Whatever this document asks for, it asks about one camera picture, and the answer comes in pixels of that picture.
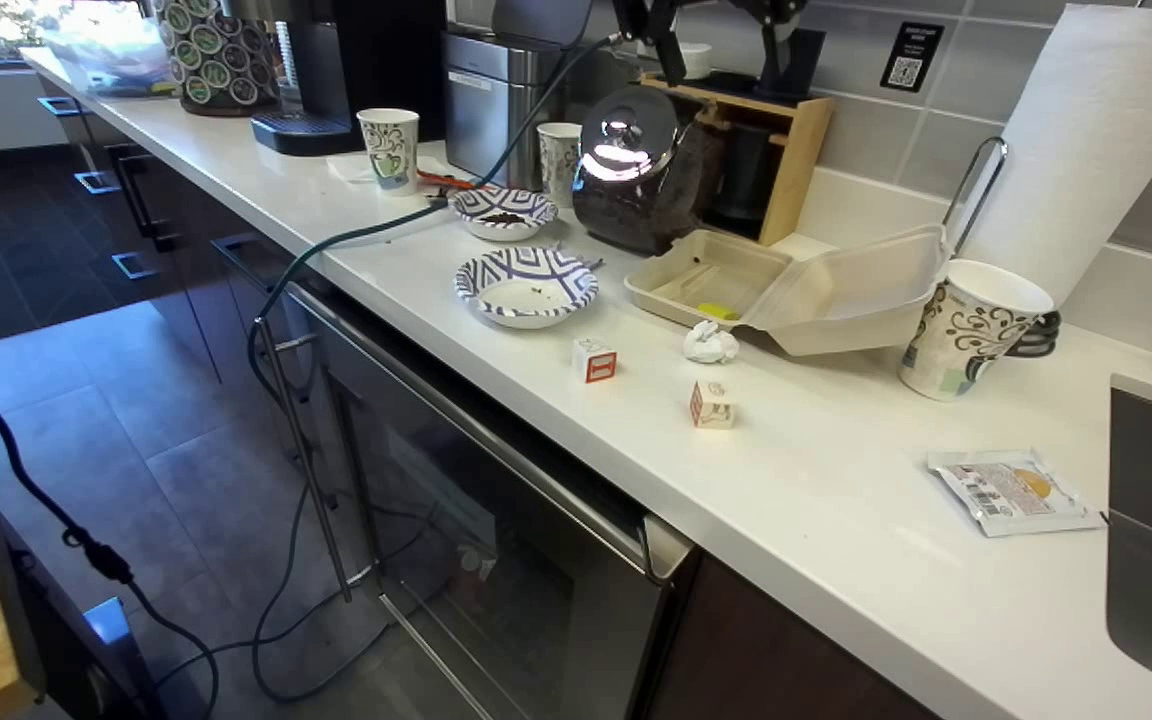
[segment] white bowl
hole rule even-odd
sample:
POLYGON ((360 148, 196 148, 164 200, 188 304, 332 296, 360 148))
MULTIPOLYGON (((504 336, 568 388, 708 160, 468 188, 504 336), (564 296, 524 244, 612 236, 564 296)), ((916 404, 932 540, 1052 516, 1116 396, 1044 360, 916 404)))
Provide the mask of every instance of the white bowl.
POLYGON ((496 184, 456 192, 452 212, 472 236, 492 244, 532 240, 552 220, 552 204, 544 196, 496 184))
POLYGON ((584 312, 596 292, 588 260, 556 248, 500 248, 460 264, 456 296, 500 328, 552 328, 584 312))

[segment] floor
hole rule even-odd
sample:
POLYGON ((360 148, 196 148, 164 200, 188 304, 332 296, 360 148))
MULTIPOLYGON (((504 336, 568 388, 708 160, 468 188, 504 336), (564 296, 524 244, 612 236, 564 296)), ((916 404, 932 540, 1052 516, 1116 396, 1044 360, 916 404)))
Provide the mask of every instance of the floor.
MULTIPOLYGON (((252 384, 220 384, 172 344, 144 300, 156 288, 128 284, 108 260, 116 240, 100 212, 112 208, 76 192, 68 172, 68 148, 0 152, 0 412, 32 476, 92 536, 132 560, 164 616, 212 648, 248 640, 284 572, 304 488, 288 428, 252 384)), ((0 512, 76 608, 124 600, 152 676, 196 656, 60 544, 60 524, 8 476, 4 448, 0 512)), ((308 516, 296 536, 296 576, 268 632, 288 628, 336 588, 316 516, 308 516)), ((348 668, 300 704, 260 692, 248 648, 220 652, 216 716, 464 716, 404 632, 380 636, 384 620, 356 592, 324 604, 296 636, 268 644, 260 668, 276 696, 304 696, 348 668)), ((160 684, 172 720, 196 720, 204 692, 204 664, 160 684)))
MULTIPOLYGON (((284 452, 272 404, 224 388, 184 356, 152 304, 52 324, 0 340, 0 412, 20 436, 24 464, 100 540, 120 548, 164 616, 208 644, 248 640, 280 580, 300 472, 284 452)), ((76 608, 120 596, 152 676, 192 656, 148 624, 132 596, 60 544, 60 524, 8 476, 0 452, 0 512, 16 524, 76 608)), ((268 628, 332 596, 320 528, 300 528, 296 576, 268 628)), ((296 636, 260 652, 268 680, 292 696, 368 648, 384 628, 368 596, 336 600, 296 636)), ((276 704, 252 680, 252 652, 220 652, 216 716, 384 716, 456 720, 448 688, 404 632, 376 648, 328 692, 276 704)), ((164 684, 168 716, 196 716, 208 672, 196 664, 164 684)))
POLYGON ((92 316, 152 296, 128 284, 104 212, 120 196, 84 196, 72 148, 0 152, 0 336, 92 316))

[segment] white mug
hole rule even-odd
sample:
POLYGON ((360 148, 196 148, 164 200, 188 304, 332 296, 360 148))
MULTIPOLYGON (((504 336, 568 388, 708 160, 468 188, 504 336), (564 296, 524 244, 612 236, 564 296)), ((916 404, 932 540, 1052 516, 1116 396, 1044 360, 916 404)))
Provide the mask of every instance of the white mug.
POLYGON ((1044 312, 1052 296, 1040 284, 996 264, 952 260, 896 376, 932 400, 964 396, 1044 312))

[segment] paper towel holder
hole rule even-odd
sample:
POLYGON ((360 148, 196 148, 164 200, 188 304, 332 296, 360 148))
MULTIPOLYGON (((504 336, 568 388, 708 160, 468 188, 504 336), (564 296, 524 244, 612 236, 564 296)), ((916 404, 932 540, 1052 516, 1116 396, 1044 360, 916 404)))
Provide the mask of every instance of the paper towel holder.
POLYGON ((1012 144, 1004 136, 984 136, 972 152, 972 164, 964 168, 940 224, 948 232, 948 256, 960 256, 960 248, 972 236, 972 224, 988 200, 988 192, 996 188, 996 180, 1004 176, 1004 164, 1012 156, 1012 144))

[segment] tea kettle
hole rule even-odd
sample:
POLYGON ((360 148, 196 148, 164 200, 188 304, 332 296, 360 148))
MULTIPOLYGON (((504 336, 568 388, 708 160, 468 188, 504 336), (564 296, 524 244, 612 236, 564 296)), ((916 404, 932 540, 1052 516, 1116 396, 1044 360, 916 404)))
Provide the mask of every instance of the tea kettle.
POLYGON ((692 232, 704 132, 680 124, 668 96, 620 88, 580 124, 572 208, 588 236, 656 256, 692 232))

